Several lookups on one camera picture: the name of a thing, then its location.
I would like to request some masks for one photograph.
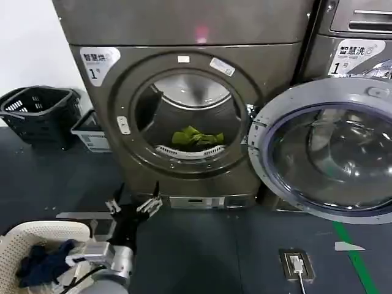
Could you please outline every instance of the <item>dryer drum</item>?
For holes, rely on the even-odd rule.
[[[157,151],[185,160],[204,159],[225,150],[238,135],[241,118],[230,92],[196,74],[177,74],[158,80],[145,90],[135,108],[137,127]],[[173,134],[192,127],[200,136],[223,141],[189,144],[173,142]]]

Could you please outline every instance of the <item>washing machine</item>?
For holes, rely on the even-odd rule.
[[[250,153],[262,162],[265,203],[334,221],[390,222],[392,2],[321,1],[312,17],[298,86],[259,114],[271,122],[253,126],[266,134],[254,136],[262,143]]]
[[[389,78],[392,2],[322,1],[297,82],[329,76]]]
[[[289,86],[313,0],[53,3],[130,190],[159,182],[173,208],[253,204],[247,134]]]

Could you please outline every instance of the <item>laundry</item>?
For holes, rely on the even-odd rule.
[[[224,135],[205,135],[192,126],[182,129],[182,132],[175,132],[171,138],[173,144],[179,145],[223,145]]]
[[[19,288],[39,286],[55,282],[57,278],[70,269],[66,263],[69,252],[75,248],[74,240],[67,240],[57,250],[48,253],[47,248],[35,245],[28,257],[21,263],[16,276],[20,279]]]

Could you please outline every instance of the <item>label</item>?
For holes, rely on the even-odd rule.
[[[342,77],[385,49],[382,40],[345,39],[339,43],[328,75]]]
[[[228,75],[229,77],[231,77],[235,72],[234,67],[228,65],[226,62],[223,62],[215,57],[211,60],[209,66],[211,66],[213,69],[222,72],[225,75]]]
[[[113,47],[80,48],[81,60],[87,76],[95,87],[100,87],[111,67],[120,59],[120,51]]]
[[[128,125],[128,120],[125,116],[117,116],[117,124],[120,129],[120,132],[123,135],[129,135],[130,134],[130,129]]]
[[[189,56],[178,55],[177,56],[177,61],[178,61],[178,63],[189,63],[190,62],[190,58],[189,58]]]

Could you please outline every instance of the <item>white wicker basket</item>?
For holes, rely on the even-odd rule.
[[[1,236],[0,243],[0,294],[49,294],[59,293],[62,289],[53,285],[44,285],[34,288],[18,288],[18,278],[15,276],[21,260],[29,255],[33,245],[58,247],[59,244],[74,239],[80,242],[79,249],[90,239],[90,229],[87,225],[71,220],[49,220],[25,222],[11,229],[5,236]],[[70,269],[59,277],[60,284],[68,285],[77,270],[78,278],[90,270],[86,262]],[[69,294],[78,293],[91,283],[87,279]]]

